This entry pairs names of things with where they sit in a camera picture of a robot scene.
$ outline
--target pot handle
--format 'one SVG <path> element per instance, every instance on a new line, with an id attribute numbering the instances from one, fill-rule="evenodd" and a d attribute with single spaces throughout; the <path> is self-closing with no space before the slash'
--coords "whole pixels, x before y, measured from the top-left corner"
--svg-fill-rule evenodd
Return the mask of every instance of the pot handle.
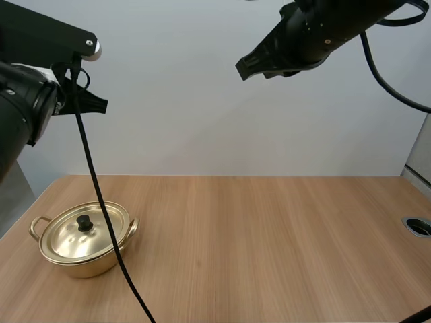
<path id="1" fill-rule="evenodd" d="M 51 222 L 52 220 L 49 217 L 37 217 L 33 220 L 32 224 L 30 224 L 30 227 L 28 228 L 28 233 L 37 241 L 39 242 L 39 236 L 36 233 L 36 231 L 34 231 L 34 227 L 36 227 L 36 224 L 38 224 L 38 222 L 40 220 L 44 220 L 46 222 Z"/>
<path id="2" fill-rule="evenodd" d="M 123 243 L 121 244 L 121 246 L 119 246 L 120 251 L 126 248 L 127 244 L 130 241 L 130 238 L 132 238 L 132 236 L 136 233 L 138 227 L 139 227 L 139 219 L 135 218 L 132 220 L 132 222 L 130 222 L 129 231 L 126 233 Z"/>

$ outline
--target metal pot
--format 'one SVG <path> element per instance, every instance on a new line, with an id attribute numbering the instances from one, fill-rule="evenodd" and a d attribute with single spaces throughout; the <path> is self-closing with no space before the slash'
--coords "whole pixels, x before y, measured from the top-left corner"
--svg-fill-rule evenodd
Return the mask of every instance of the metal pot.
<path id="1" fill-rule="evenodd" d="M 128 212 L 120 205 L 105 202 L 121 254 L 135 234 L 139 219 L 130 222 Z M 40 221 L 48 225 L 42 234 L 34 227 Z M 99 202 L 73 207 L 54 219 L 37 217 L 30 224 L 30 235 L 39 243 L 42 255 L 60 266 L 69 276 L 88 278 L 104 273 L 117 263 Z"/>

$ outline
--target black cord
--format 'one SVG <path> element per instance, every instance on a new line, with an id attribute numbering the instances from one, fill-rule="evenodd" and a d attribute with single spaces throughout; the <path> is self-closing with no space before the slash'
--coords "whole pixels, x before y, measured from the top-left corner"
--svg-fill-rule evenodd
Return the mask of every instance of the black cord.
<path id="1" fill-rule="evenodd" d="M 104 203 L 104 200 L 102 197 L 102 192 L 100 190 L 99 183 L 97 181 L 96 171 L 94 170 L 92 156 L 90 154 L 90 148 L 88 147 L 87 136 L 86 136 L 86 132 L 84 130 L 84 124 L 82 122 L 81 110 L 79 108 L 79 102 L 78 102 L 77 77 L 79 75 L 79 71 L 80 71 L 80 69 L 78 69 L 78 68 L 74 69 L 74 67 L 71 67 L 71 80 L 72 80 L 71 98 L 73 100 L 73 106 L 75 108 L 76 121 L 78 123 L 79 133 L 81 134 L 82 144 L 84 146 L 84 152 L 86 153 L 86 159 L 87 159 L 87 163 L 88 163 L 88 168 L 90 170 L 90 175 L 91 175 L 92 180 L 93 180 L 94 190 L 96 191 L 96 195 L 97 195 L 97 198 L 98 198 L 99 203 L 100 203 L 100 208 L 102 209 L 103 216 L 106 220 L 106 224 L 107 224 L 108 230 L 109 230 L 109 235 L 110 235 L 110 238 L 112 240 L 112 245 L 114 246 L 115 255 L 117 256 L 117 260 L 119 262 L 121 271 L 123 272 L 124 277 L 126 278 L 126 281 L 129 284 L 130 289 L 132 290 L 133 294 L 137 298 L 139 304 L 141 304 L 143 310 L 145 311 L 148 318 L 150 319 L 150 322 L 156 323 L 156 321 L 154 320 L 153 316 L 150 313 L 150 310 L 146 306 L 146 304 L 143 301 L 142 297 L 140 296 L 139 292 L 136 290 L 136 287 L 134 286 L 134 284 L 133 284 L 133 282 L 129 276 L 129 273 L 127 272 L 126 266 L 124 265 L 123 259 L 121 258 L 121 253 L 119 250 L 119 246 L 117 244 L 117 239 L 115 237 L 114 229 L 112 227 L 112 223 L 111 223 L 110 218 L 108 216 L 108 211 L 106 210 L 106 206 L 105 206 L 105 203 Z"/>
<path id="2" fill-rule="evenodd" d="M 431 108 L 424 106 L 420 103 L 414 102 L 409 98 L 406 98 L 402 94 L 395 91 L 388 83 L 386 83 L 386 81 L 381 77 L 380 73 L 377 71 L 376 64 L 374 64 L 374 60 L 372 59 L 372 55 L 371 55 L 370 44 L 368 43 L 368 38 L 365 32 L 361 32 L 361 41 L 362 41 L 362 47 L 364 47 L 366 62 L 368 63 L 371 73 L 373 74 L 377 83 L 380 84 L 380 86 L 383 87 L 383 89 L 385 89 L 385 91 L 391 94 L 395 99 L 403 102 L 404 104 L 407 104 L 408 106 L 411 106 L 413 109 L 416 109 L 425 113 L 431 113 Z"/>

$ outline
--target pot lid knob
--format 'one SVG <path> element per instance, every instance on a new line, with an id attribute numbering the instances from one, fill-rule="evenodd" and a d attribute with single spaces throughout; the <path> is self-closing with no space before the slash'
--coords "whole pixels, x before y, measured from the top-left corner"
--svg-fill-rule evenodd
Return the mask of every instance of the pot lid knob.
<path id="1" fill-rule="evenodd" d="M 76 219 L 79 228 L 78 230 L 80 232 L 87 232 L 90 231 L 93 227 L 93 223 L 90 221 L 90 217 L 86 214 L 80 215 L 77 219 Z"/>

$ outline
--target wooden table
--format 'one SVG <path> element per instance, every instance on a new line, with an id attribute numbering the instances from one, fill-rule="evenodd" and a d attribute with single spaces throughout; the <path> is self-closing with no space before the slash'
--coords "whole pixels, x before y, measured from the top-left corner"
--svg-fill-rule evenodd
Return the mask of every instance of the wooden table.
<path id="1" fill-rule="evenodd" d="M 100 176 L 141 227 L 125 264 L 158 322 L 398 322 L 431 303 L 431 218 L 403 178 Z M 118 266 L 72 279 L 28 234 L 96 200 L 54 182 L 0 240 L 0 321 L 146 322 Z"/>

